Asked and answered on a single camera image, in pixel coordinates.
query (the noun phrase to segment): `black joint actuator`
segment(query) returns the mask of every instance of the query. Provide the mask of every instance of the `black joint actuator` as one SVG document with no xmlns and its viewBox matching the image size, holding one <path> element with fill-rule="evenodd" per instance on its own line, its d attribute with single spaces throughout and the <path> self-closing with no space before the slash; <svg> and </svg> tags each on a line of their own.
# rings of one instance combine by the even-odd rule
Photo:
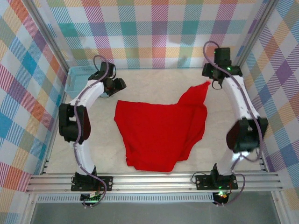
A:
<svg viewBox="0 0 299 224">
<path fill-rule="evenodd" d="M 112 63 L 110 63 L 110 62 L 108 62 L 108 67 L 109 67 L 109 70 L 108 70 L 108 74 L 107 74 L 106 78 L 111 78 L 111 77 L 113 77 L 113 72 L 114 72 L 115 65 L 112 64 Z M 100 70 L 99 70 L 99 71 L 96 71 L 94 74 L 92 74 L 92 75 L 88 78 L 88 80 L 99 80 L 99 79 L 105 74 L 106 70 L 107 70 L 107 64 L 106 64 L 106 62 L 102 62 L 102 63 L 101 63 L 101 68 L 100 68 Z"/>
<path fill-rule="evenodd" d="M 127 87 L 126 83 L 122 78 L 116 78 L 114 80 L 108 78 L 104 81 L 105 91 L 101 95 L 101 97 L 102 98 L 110 97 L 113 94 L 119 92 L 120 90 L 123 90 L 126 87 Z"/>
<path fill-rule="evenodd" d="M 262 136 L 264 137 L 268 120 L 266 118 L 257 118 L 258 124 L 261 127 Z M 238 120 L 226 135 L 228 148 L 234 153 L 252 152 L 260 146 L 257 127 L 253 119 L 243 118 Z"/>
<path fill-rule="evenodd" d="M 81 124 L 79 144 L 82 144 L 84 140 L 88 139 L 91 127 L 86 107 L 82 105 L 77 106 L 77 114 Z M 77 122 L 70 120 L 72 117 L 74 117 L 74 106 L 71 104 L 61 104 L 58 111 L 59 134 L 63 136 L 67 142 L 76 141 L 79 134 Z"/>
<path fill-rule="evenodd" d="M 213 79 L 213 66 L 210 63 L 206 63 L 202 69 L 201 75 Z"/>
<path fill-rule="evenodd" d="M 94 167 L 92 175 L 97 177 L 97 169 Z M 94 191 L 99 189 L 99 181 L 90 175 L 75 173 L 72 180 L 71 191 Z"/>
<path fill-rule="evenodd" d="M 230 48 L 216 48 L 214 63 L 218 66 L 231 66 L 232 61 L 230 60 Z"/>
</svg>

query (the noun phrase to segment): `black motor joint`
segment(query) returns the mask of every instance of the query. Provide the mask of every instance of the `black motor joint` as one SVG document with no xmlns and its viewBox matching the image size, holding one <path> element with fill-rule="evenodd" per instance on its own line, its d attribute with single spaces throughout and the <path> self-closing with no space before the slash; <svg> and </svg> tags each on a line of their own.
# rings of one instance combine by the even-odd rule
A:
<svg viewBox="0 0 299 224">
<path fill-rule="evenodd" d="M 99 80 L 105 74 L 107 70 L 107 63 L 102 62 L 101 68 L 99 71 L 96 71 L 92 74 L 88 80 Z M 115 78 L 116 77 L 116 67 L 114 64 L 108 62 L 108 74 L 102 80 L 104 85 L 104 93 L 101 95 L 103 98 L 107 98 L 112 96 L 113 94 L 117 93 L 120 90 L 126 88 L 126 83 L 122 78 Z"/>
<path fill-rule="evenodd" d="M 216 48 L 214 54 L 214 63 L 216 65 L 226 70 L 233 76 L 243 76 L 239 66 L 232 66 L 232 61 L 230 60 L 230 48 Z M 206 76 L 214 81 L 218 81 L 220 86 L 222 86 L 224 78 L 229 77 L 227 74 L 215 68 L 210 63 L 206 63 L 204 65 L 202 76 Z"/>
</svg>

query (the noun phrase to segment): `blue plastic basket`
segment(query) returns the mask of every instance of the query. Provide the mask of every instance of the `blue plastic basket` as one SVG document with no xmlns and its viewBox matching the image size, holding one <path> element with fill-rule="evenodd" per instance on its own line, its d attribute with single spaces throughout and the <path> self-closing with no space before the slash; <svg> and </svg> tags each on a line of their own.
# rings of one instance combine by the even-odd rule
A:
<svg viewBox="0 0 299 224">
<path fill-rule="evenodd" d="M 74 99 L 84 89 L 88 78 L 96 71 L 93 65 L 71 67 L 65 85 L 65 92 Z"/>
</svg>

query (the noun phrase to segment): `red towel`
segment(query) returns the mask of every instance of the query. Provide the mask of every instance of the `red towel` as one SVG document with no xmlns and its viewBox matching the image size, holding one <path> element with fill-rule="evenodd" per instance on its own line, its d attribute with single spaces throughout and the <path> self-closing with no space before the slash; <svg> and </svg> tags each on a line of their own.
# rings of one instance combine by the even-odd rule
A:
<svg viewBox="0 0 299 224">
<path fill-rule="evenodd" d="M 204 134 L 207 110 L 203 103 L 209 84 L 190 87 L 173 105 L 119 100 L 114 120 L 126 147 L 127 165 L 170 172 L 177 161 L 187 160 Z"/>
</svg>

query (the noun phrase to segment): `plaid wallpaper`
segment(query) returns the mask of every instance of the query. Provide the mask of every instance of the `plaid wallpaper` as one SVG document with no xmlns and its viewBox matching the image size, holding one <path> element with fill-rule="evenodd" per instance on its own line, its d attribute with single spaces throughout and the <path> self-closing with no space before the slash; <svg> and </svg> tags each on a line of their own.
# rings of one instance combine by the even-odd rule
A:
<svg viewBox="0 0 299 224">
<path fill-rule="evenodd" d="M 118 68 L 139 69 L 202 67 L 204 43 L 214 40 L 234 49 L 242 32 L 251 34 L 245 24 L 262 1 L 34 2 L 72 66 L 89 65 L 95 54 L 102 54 Z"/>
<path fill-rule="evenodd" d="M 21 0 L 0 6 L 0 223 L 20 217 L 38 174 L 66 75 Z"/>
<path fill-rule="evenodd" d="M 267 162 L 280 174 L 299 220 L 299 0 L 280 0 L 243 73 L 253 104 L 269 119 Z"/>
</svg>

